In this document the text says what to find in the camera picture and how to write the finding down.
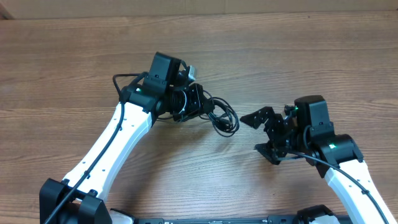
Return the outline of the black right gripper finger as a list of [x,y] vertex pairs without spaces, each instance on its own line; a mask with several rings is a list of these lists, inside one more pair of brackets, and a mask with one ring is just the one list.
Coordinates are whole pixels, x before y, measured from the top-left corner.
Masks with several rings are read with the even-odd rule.
[[286,152],[274,148],[270,142],[256,144],[254,149],[273,165],[279,165],[282,161],[294,159],[294,157],[286,157]]
[[257,129],[261,124],[265,123],[267,119],[275,115],[274,110],[270,106],[265,106],[251,114],[240,117],[240,121],[254,129]]

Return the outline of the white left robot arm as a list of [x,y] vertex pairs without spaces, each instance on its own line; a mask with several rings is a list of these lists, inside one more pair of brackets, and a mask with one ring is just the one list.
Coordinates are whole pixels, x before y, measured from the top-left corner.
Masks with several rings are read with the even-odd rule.
[[213,109],[214,101],[199,84],[125,86],[111,121],[87,155],[62,181],[47,179],[42,186],[40,222],[134,223],[132,215],[106,207],[113,182],[133,148],[164,113],[184,122]]

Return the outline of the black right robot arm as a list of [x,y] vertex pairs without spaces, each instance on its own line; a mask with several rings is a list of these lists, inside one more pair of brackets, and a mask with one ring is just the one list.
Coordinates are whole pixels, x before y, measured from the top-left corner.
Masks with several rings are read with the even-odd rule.
[[286,106],[283,114],[264,107],[240,120],[254,129],[264,126],[269,140],[255,149],[271,164],[304,158],[314,166],[341,200],[352,223],[396,222],[358,145],[351,136],[335,133],[324,102]]

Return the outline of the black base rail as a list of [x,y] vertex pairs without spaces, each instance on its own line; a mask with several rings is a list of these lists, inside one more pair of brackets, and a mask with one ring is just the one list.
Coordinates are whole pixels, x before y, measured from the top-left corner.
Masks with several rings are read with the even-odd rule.
[[137,218],[126,212],[111,209],[113,223],[133,224],[292,224],[299,223],[295,215],[269,215],[262,218],[202,218],[202,219],[163,219]]

